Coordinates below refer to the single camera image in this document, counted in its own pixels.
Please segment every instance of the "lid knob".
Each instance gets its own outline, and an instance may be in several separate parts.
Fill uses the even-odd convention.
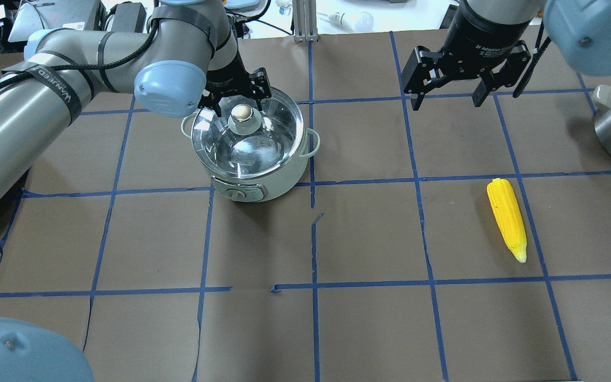
[[[247,104],[232,108],[228,119],[228,128],[237,135],[250,135],[263,125],[261,113]]]

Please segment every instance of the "metal post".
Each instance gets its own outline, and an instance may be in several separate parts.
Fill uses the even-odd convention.
[[[293,0],[294,41],[318,41],[315,0]]]

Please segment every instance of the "light bulb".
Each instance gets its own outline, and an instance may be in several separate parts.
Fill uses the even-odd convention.
[[[327,19],[332,24],[339,24],[353,32],[371,32],[374,30],[374,17],[369,12],[330,14]]]

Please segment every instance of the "black cable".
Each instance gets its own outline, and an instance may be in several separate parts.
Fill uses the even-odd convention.
[[[285,30],[284,30],[284,29],[282,29],[282,28],[279,28],[279,27],[277,27],[277,26],[275,26],[275,25],[273,25],[273,24],[270,24],[269,22],[265,22],[264,20],[254,20],[254,21],[256,21],[256,22],[260,22],[261,24],[265,24],[265,25],[267,25],[267,26],[269,26],[269,27],[273,27],[274,29],[277,29],[278,31],[280,31],[280,32],[284,32],[284,33],[288,34],[289,36],[291,36],[291,32],[287,32],[287,31],[285,31]]]
[[[23,5],[24,3],[29,4],[29,5],[32,7],[32,9],[34,9],[34,11],[37,13],[37,17],[39,17],[39,21],[41,21],[41,28],[42,28],[42,29],[46,29],[46,26],[44,26],[44,20],[41,18],[41,13],[40,13],[40,12],[39,12],[39,10],[37,9],[37,7],[35,7],[35,6],[34,6],[34,4],[32,4],[32,3],[30,2],[30,0],[21,0],[21,1],[20,1],[20,7],[22,7],[22,5]]]
[[[150,45],[152,45],[152,41],[155,39],[155,34],[157,33],[157,29],[159,29],[159,22],[155,20],[155,22],[153,22],[152,30],[150,31],[150,34],[148,34],[147,39],[145,39],[145,42],[143,42],[143,45],[141,45],[140,48],[136,49],[136,51],[134,51],[133,53],[113,63],[104,64],[104,65],[88,65],[88,64],[85,64],[85,65],[56,65],[51,68],[53,70],[56,70],[57,72],[60,72],[62,70],[110,70],[111,68],[120,67],[128,63],[129,61],[134,60],[134,58],[137,58],[138,56],[143,54],[144,51],[150,48]],[[15,75],[14,77],[9,78],[8,80],[4,80],[0,82],[0,90],[4,89],[5,87],[9,85],[17,84],[23,80],[27,80],[28,78],[32,78],[32,75],[30,73],[28,72],[19,73]]]
[[[229,10],[228,8],[225,8],[225,11],[228,12],[229,14],[233,14],[233,15],[238,15],[240,17],[246,17],[246,19],[244,20],[240,20],[240,22],[250,22],[250,21],[256,21],[258,19],[261,19],[261,17],[263,17],[263,15],[265,14],[265,12],[267,12],[267,9],[270,7],[270,2],[271,0],[267,0],[267,3],[265,3],[265,7],[264,9],[259,12],[258,14],[252,15],[252,16],[248,16],[245,14],[238,14],[236,12],[233,12],[231,10]]]
[[[551,38],[546,37],[546,39],[544,40],[544,43],[541,44],[541,47],[536,51],[536,53],[534,53],[533,57],[531,58],[531,63],[529,63],[529,67],[527,68],[527,71],[522,76],[522,79],[518,83],[516,90],[514,90],[513,92],[514,98],[519,97],[522,94],[522,92],[525,90],[525,88],[527,87],[527,84],[529,83],[529,79],[531,78],[531,73],[534,71],[534,67],[536,67],[536,64],[541,59],[541,56],[544,54],[544,51],[546,51],[546,48],[548,48],[548,45],[550,43],[551,43]]]

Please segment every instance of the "black strap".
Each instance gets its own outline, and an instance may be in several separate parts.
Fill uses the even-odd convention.
[[[200,29],[206,34],[211,46],[211,58],[216,54],[216,28],[205,15],[188,7],[158,7],[152,12],[150,24],[158,19],[180,20]]]
[[[60,99],[65,102],[68,111],[70,111],[71,121],[73,123],[75,119],[82,113],[82,102],[80,97],[77,96],[77,92],[58,75],[58,72],[46,65],[35,65],[31,68],[27,68],[25,72],[30,73],[34,78],[39,80],[42,84],[46,85],[49,89],[53,90]]]
[[[52,54],[58,58],[62,58],[70,65],[78,65],[78,63],[75,60],[73,60],[72,58],[69,58],[68,56],[65,56],[65,54],[59,53],[58,51],[55,51],[55,50],[42,50],[42,51],[38,51],[37,53]],[[84,79],[86,80],[86,83],[89,85],[89,90],[91,90],[91,99],[94,99],[95,98],[95,88],[93,85],[93,81],[89,78],[89,75],[86,74],[85,70],[80,70],[79,72],[82,75],[82,77],[84,77]]]
[[[228,36],[225,37],[225,40],[221,43],[221,45],[216,46],[216,51],[223,49],[223,47],[230,41],[231,36],[232,36],[232,31],[228,32]]]
[[[107,32],[105,33],[105,36],[100,39],[100,43],[98,44],[98,65],[105,64],[105,45],[107,44],[107,39],[112,36],[113,33],[114,32]],[[119,93],[117,89],[115,89],[114,86],[112,86],[112,84],[110,83],[110,80],[107,78],[107,73],[105,73],[105,70],[103,68],[99,70],[99,73],[100,79],[102,79],[102,82],[107,86],[107,89],[110,89],[110,91],[113,93]]]

